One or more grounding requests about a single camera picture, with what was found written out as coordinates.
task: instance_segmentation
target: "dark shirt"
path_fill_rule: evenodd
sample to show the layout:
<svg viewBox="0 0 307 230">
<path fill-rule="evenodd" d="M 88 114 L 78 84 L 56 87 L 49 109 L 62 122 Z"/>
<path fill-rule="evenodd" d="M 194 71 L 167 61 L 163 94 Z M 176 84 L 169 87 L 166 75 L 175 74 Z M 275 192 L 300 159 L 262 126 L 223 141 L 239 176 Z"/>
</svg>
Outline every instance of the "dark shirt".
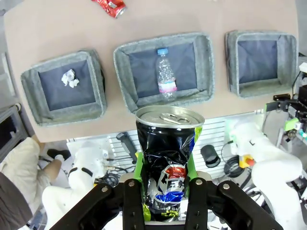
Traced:
<svg viewBox="0 0 307 230">
<path fill-rule="evenodd" d="M 31 209 L 22 193 L 0 173 L 0 230 L 19 229 L 31 217 Z"/>
</svg>

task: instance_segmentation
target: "crushed can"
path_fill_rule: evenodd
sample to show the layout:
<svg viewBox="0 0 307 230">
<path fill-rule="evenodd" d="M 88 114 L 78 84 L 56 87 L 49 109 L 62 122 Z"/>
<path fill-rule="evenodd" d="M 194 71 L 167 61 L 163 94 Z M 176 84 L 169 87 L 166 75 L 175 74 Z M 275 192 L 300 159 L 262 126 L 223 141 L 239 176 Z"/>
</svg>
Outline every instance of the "crushed can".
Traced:
<svg viewBox="0 0 307 230">
<path fill-rule="evenodd" d="M 122 0 L 92 0 L 97 2 L 113 18 L 122 15 L 126 10 L 126 4 Z"/>
<path fill-rule="evenodd" d="M 204 122 L 202 115 L 175 106 L 148 106 L 136 112 L 144 166 L 151 179 L 147 194 L 154 220 L 178 217 L 188 159 Z"/>
</svg>

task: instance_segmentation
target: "gray fabric basket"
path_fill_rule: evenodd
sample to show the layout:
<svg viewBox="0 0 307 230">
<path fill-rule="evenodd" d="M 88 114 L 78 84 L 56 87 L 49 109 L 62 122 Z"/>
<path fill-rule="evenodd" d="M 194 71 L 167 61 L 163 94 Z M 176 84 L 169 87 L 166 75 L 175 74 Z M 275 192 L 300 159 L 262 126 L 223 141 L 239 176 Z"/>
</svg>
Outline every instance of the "gray fabric basket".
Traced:
<svg viewBox="0 0 307 230">
<path fill-rule="evenodd" d="M 70 69 L 80 81 L 74 89 L 61 81 Z M 94 120 L 106 111 L 104 77 L 95 50 L 41 62 L 24 72 L 21 81 L 34 120 L 40 126 Z"/>
<path fill-rule="evenodd" d="M 156 52 L 165 47 L 178 88 L 177 99 L 169 103 L 159 94 L 155 73 Z M 114 51 L 114 65 L 125 104 L 132 113 L 148 105 L 187 106 L 213 97 L 213 46 L 204 33 L 176 34 L 122 45 Z"/>
<path fill-rule="evenodd" d="M 225 36 L 230 91 L 248 98 L 291 89 L 297 74 L 296 38 L 277 31 L 232 31 Z"/>
</svg>

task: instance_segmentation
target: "plastic bottle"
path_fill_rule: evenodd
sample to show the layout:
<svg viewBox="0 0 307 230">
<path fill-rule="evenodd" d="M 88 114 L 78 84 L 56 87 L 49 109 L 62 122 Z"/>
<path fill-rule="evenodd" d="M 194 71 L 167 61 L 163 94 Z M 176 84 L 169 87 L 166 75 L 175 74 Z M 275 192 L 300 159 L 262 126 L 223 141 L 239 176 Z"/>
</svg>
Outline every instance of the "plastic bottle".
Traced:
<svg viewBox="0 0 307 230">
<path fill-rule="evenodd" d="M 166 57 L 168 49 L 158 49 L 159 58 L 156 63 L 156 73 L 159 86 L 159 92 L 163 95 L 165 101 L 174 100 L 174 92 L 177 91 L 176 78 L 171 68 L 170 62 Z"/>
</svg>

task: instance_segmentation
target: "red soda can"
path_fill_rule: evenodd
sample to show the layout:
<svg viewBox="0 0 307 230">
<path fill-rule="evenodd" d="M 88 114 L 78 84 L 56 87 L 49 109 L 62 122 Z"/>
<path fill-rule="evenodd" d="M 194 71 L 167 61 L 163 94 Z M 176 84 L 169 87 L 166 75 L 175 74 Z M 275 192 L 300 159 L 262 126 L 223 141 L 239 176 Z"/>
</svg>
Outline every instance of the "red soda can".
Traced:
<svg viewBox="0 0 307 230">
<path fill-rule="evenodd" d="M 126 4 L 122 0 L 92 0 L 97 2 L 108 15 L 117 18 L 126 9 Z"/>
</svg>

